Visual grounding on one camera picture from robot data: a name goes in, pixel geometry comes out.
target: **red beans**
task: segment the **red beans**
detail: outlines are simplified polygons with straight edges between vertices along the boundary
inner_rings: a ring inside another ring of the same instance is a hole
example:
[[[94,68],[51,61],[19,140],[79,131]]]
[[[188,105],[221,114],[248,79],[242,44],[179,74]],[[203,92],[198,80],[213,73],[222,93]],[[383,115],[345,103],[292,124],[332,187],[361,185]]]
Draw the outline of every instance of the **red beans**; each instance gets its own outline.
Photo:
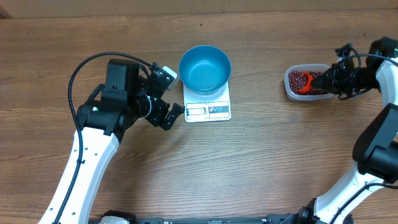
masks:
[[[308,72],[313,78],[319,77],[322,75],[322,72]],[[326,91],[320,90],[317,88],[311,88],[310,91],[306,92],[305,94],[298,93],[308,82],[308,79],[303,75],[302,72],[293,71],[289,73],[289,84],[290,89],[292,92],[298,95],[322,95],[327,94]]]

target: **blue bowl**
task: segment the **blue bowl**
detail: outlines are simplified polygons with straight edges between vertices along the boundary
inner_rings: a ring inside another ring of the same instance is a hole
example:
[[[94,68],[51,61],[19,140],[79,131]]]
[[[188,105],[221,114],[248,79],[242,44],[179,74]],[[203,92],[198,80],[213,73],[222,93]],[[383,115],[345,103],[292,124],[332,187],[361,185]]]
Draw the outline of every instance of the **blue bowl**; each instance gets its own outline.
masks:
[[[187,51],[180,61],[180,78],[192,92],[210,95],[220,90],[231,76],[231,62],[220,49],[202,45]]]

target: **wooden table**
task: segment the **wooden table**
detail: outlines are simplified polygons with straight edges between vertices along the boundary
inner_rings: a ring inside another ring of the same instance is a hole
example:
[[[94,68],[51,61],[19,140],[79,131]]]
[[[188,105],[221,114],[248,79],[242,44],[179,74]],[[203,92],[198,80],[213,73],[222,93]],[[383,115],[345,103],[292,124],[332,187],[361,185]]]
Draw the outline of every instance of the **wooden table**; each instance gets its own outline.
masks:
[[[210,44],[233,65],[232,120],[170,131],[140,121],[124,136],[99,187],[92,218],[109,210],[140,217],[252,217],[297,212],[352,164],[357,137],[382,109],[360,98],[293,103],[284,72],[331,64],[351,42],[398,38],[396,10],[119,16],[0,21],[0,223],[37,223],[63,173],[75,127],[67,85],[75,67],[118,51],[178,71],[185,51]],[[110,57],[78,74],[75,107],[105,79]],[[182,84],[164,100],[183,103]],[[383,189],[354,212],[356,223],[396,223],[398,191]]]

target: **red object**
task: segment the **red object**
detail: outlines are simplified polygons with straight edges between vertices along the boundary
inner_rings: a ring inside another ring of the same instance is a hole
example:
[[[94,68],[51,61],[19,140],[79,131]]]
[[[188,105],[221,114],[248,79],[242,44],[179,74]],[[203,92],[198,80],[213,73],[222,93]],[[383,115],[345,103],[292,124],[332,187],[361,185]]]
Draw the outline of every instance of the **red object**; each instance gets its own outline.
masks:
[[[311,90],[312,86],[311,86],[311,81],[313,80],[312,76],[310,74],[308,74],[308,72],[303,72],[303,76],[305,76],[307,78],[307,84],[305,84],[305,86],[297,91],[298,93],[304,94],[308,91]]]

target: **wooden surface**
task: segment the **wooden surface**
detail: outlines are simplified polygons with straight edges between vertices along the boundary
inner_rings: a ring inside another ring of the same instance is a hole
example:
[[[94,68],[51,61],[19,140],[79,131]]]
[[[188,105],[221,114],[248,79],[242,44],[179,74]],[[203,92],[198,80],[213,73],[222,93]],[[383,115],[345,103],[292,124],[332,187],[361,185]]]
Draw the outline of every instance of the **wooden surface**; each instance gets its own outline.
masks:
[[[146,121],[126,132],[91,213],[140,217],[250,217],[297,212],[352,164],[353,145],[382,109],[371,91],[348,101],[293,103],[282,83],[302,63],[336,61],[352,42],[398,38],[397,10],[97,17],[0,21],[0,223],[36,223],[65,168],[75,127],[67,104],[72,71],[98,52],[120,51],[178,71],[196,45],[224,50],[233,65],[232,120],[170,131]],[[90,62],[75,106],[105,79],[110,57]],[[183,103],[182,84],[164,100]],[[398,191],[383,189],[356,223],[397,223]]]
[[[0,0],[13,18],[395,9],[398,0]]]

